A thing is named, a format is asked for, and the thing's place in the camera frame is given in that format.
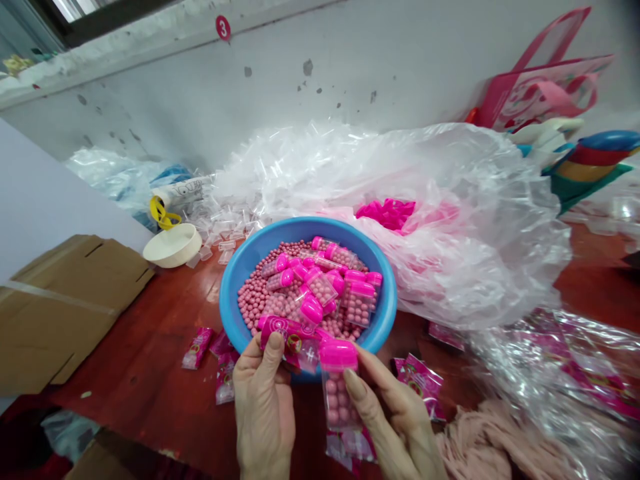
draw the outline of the pink shopping bag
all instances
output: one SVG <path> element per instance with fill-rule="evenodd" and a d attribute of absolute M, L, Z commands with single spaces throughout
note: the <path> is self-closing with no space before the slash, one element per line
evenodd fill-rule
<path fill-rule="evenodd" d="M 558 17 L 531 42 L 513 70 L 491 80 L 478 114 L 478 126 L 516 131 L 554 117 L 576 117 L 594 106 L 598 99 L 598 76 L 614 56 L 562 61 L 589 12 L 591 7 L 584 7 Z M 545 65 L 527 68 L 549 32 L 566 21 L 573 23 L 550 60 Z"/>

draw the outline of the white wall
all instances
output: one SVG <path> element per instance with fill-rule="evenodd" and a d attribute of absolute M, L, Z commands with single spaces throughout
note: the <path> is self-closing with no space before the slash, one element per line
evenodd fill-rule
<path fill-rule="evenodd" d="M 460 120 L 479 103 L 486 80 L 510 70 L 542 28 L 572 8 L 592 5 L 567 58 L 615 53 L 617 59 L 602 76 L 600 101 L 584 132 L 640 129 L 634 4 L 347 0 L 0 115 L 58 160 L 93 144 L 215 168 L 263 126 L 338 117 L 386 130 Z M 309 77 L 303 72 L 308 59 Z"/>
<path fill-rule="evenodd" d="M 142 252 L 153 236 L 127 212 L 0 119 L 0 285 L 77 233 Z"/>

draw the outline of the white container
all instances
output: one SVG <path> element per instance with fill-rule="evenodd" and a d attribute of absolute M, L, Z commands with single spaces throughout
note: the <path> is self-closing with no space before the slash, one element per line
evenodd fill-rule
<path fill-rule="evenodd" d="M 190 223 L 181 223 L 171 230 L 163 230 L 152 238 L 142 256 L 163 268 L 184 265 L 198 254 L 202 237 Z"/>

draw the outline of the red tabletop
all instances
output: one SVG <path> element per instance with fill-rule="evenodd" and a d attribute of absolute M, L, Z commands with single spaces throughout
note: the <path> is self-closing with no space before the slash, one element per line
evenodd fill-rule
<path fill-rule="evenodd" d="M 567 308 L 638 331 L 640 296 L 633 277 L 620 268 L 622 238 L 592 235 L 576 225 L 571 241 L 574 260 L 556 282 Z M 199 370 L 181 368 L 197 327 L 222 328 L 223 268 L 217 258 L 194 270 L 160 269 L 72 378 L 47 394 L 64 408 L 223 479 L 238 478 L 239 470 L 233 404 L 215 404 L 216 359 L 207 354 Z M 426 336 L 426 323 L 398 312 L 379 357 L 388 364 L 392 357 L 420 354 L 444 377 L 441 402 L 453 418 L 456 405 L 473 408 L 482 395 L 465 368 L 466 358 Z M 294 385 L 293 398 L 297 435 L 291 478 L 311 472 L 314 478 L 351 478 L 325 455 L 320 384 Z M 364 465 L 363 477 L 381 478 L 372 464 Z"/>

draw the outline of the cardboard box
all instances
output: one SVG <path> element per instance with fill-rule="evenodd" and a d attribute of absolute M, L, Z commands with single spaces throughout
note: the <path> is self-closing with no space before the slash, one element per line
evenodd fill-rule
<path fill-rule="evenodd" d="M 75 235 L 0 287 L 0 396 L 70 378 L 153 276 L 115 240 Z"/>

